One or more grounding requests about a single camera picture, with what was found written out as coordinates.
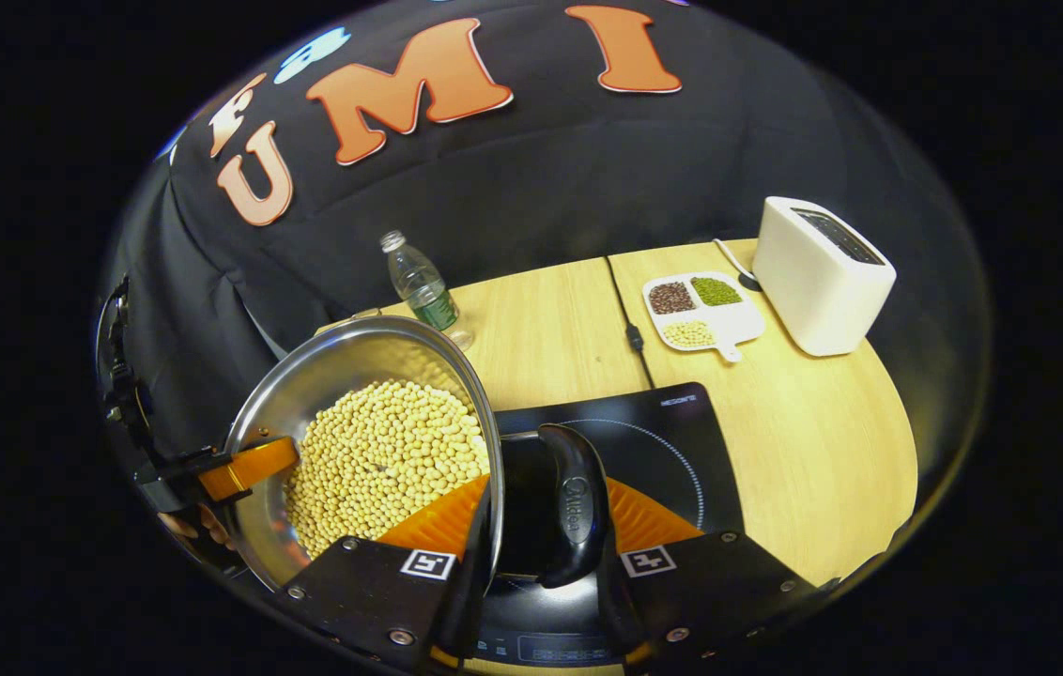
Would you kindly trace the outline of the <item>white divided dish with beans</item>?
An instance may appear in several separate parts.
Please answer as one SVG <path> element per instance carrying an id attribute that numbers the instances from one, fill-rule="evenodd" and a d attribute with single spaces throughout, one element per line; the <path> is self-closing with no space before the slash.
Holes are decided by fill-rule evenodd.
<path id="1" fill-rule="evenodd" d="M 714 350 L 726 362 L 766 329 L 763 314 L 732 275 L 690 272 L 652 278 L 640 287 L 657 337 L 670 349 Z"/>

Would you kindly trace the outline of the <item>clear plastic water bottle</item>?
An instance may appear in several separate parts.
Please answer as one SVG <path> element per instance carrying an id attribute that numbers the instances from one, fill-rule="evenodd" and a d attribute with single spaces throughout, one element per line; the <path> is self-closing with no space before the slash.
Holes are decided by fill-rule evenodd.
<path id="1" fill-rule="evenodd" d="M 386 255 L 394 290 L 416 319 L 444 333 L 462 351 L 472 347 L 474 333 L 467 326 L 438 267 L 419 248 L 408 243 L 402 231 L 387 232 L 378 243 Z"/>

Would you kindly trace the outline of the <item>pile of soybeans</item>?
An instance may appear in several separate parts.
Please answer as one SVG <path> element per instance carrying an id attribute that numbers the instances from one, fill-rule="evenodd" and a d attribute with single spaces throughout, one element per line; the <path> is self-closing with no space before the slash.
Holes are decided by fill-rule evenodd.
<path id="1" fill-rule="evenodd" d="M 343 536 L 378 540 L 490 472 L 474 407 L 415 381 L 348 391 L 316 413 L 299 455 L 285 505 L 310 557 Z"/>

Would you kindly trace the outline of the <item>black induction cooktop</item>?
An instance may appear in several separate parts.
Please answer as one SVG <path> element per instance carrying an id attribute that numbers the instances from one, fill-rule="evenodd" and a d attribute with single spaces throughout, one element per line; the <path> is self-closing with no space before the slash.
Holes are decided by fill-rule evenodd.
<path id="1" fill-rule="evenodd" d="M 670 544 L 742 527 L 707 390 L 664 389 L 497 412 L 504 534 L 466 672 L 631 676 L 685 573 Z"/>

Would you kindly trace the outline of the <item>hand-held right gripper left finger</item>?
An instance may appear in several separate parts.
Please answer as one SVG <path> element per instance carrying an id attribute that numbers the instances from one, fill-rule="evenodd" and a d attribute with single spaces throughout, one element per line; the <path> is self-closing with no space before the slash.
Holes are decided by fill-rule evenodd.
<path id="1" fill-rule="evenodd" d="M 378 540 L 343 536 L 275 592 L 275 610 L 377 672 L 456 672 L 493 580 L 487 475 Z"/>

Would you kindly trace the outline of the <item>white toaster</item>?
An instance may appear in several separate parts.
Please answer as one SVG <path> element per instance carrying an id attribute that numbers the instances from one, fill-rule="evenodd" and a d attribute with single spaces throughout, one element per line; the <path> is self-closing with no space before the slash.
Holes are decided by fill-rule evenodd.
<path id="1" fill-rule="evenodd" d="M 767 196 L 750 266 L 793 342 L 814 358 L 865 341 L 897 281 L 865 236 L 813 202 Z"/>

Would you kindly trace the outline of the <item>steel pot with black handles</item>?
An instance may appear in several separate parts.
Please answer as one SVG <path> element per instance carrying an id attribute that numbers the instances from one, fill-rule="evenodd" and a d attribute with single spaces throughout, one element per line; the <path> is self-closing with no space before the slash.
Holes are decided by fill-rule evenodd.
<path id="1" fill-rule="evenodd" d="M 504 437 L 475 369 L 437 329 L 412 319 L 381 315 L 348 320 L 319 333 L 275 365 L 249 395 L 225 446 L 240 451 L 279 437 L 293 437 L 300 446 L 319 410 L 348 391 L 390 379 L 427 384 L 474 407 L 488 446 L 496 574 L 504 534 Z M 300 546 L 286 510 L 284 484 L 296 464 L 256 484 L 252 495 L 231 506 L 230 529 L 244 563 L 274 592 L 315 558 Z"/>

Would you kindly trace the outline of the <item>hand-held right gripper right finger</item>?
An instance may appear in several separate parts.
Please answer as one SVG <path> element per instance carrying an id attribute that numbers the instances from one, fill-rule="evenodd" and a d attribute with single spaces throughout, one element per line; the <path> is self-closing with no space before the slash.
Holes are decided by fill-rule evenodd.
<path id="1" fill-rule="evenodd" d="M 702 533 L 614 479 L 608 493 L 615 547 L 600 607 L 626 670 L 738 662 L 819 606 L 819 586 L 749 536 Z"/>

